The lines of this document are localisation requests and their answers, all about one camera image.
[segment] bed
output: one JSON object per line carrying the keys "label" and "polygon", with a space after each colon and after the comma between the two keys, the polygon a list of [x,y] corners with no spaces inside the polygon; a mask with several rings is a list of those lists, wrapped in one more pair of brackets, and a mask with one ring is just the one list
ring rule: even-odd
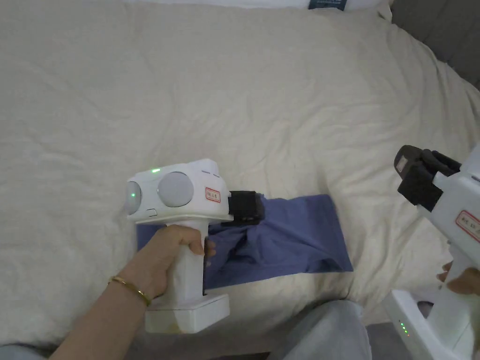
{"label": "bed", "polygon": [[228,319],[140,333],[132,358],[268,351],[320,301],[370,324],[390,289],[435,286],[446,241],[393,160],[404,144],[464,160],[480,93],[383,14],[2,1],[0,344],[59,343],[135,252],[126,180],[203,157],[231,190],[330,194],[355,271],[218,289]]}

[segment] hand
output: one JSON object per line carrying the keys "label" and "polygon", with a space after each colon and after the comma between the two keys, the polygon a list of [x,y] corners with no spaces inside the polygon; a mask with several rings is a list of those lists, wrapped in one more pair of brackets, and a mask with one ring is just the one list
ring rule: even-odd
{"label": "hand", "polygon": [[119,276],[135,284],[149,299],[162,295],[167,289],[167,270],[175,260],[180,245],[188,245],[197,255],[204,254],[198,230],[170,225],[158,230]]}
{"label": "hand", "polygon": [[[442,266],[444,272],[438,274],[437,278],[441,282],[445,282],[451,268],[452,262]],[[458,278],[451,280],[447,287],[460,295],[476,294],[480,296],[480,271],[474,267],[469,267]]]}

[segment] forearm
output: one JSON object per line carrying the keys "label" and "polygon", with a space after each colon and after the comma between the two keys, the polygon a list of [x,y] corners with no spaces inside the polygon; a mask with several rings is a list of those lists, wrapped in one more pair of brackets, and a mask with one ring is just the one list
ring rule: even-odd
{"label": "forearm", "polygon": [[145,310],[142,298],[111,282],[50,359],[123,359]]}

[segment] bangle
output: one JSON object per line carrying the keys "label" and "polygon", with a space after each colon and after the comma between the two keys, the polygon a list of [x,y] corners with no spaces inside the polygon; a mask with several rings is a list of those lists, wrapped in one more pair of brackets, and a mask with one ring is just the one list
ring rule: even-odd
{"label": "bangle", "polygon": [[121,283],[123,284],[127,289],[133,291],[135,294],[138,294],[138,296],[140,296],[143,301],[145,301],[145,304],[147,306],[150,306],[150,304],[152,303],[152,301],[145,295],[144,292],[141,292],[134,284],[132,283],[129,283],[125,280],[123,280],[120,276],[112,276],[110,278],[110,280],[108,281],[108,283],[110,284],[112,281],[116,281],[118,283]]}

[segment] circular lens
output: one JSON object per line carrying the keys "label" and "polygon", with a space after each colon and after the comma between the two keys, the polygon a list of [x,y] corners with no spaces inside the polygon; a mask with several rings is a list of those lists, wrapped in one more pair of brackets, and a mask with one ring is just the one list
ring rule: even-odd
{"label": "circular lens", "polygon": [[142,190],[135,181],[129,181],[127,184],[127,198],[125,208],[128,215],[135,214],[142,202]]}
{"label": "circular lens", "polygon": [[168,207],[180,207],[188,204],[193,197],[193,184],[182,172],[171,172],[160,180],[158,197]]}

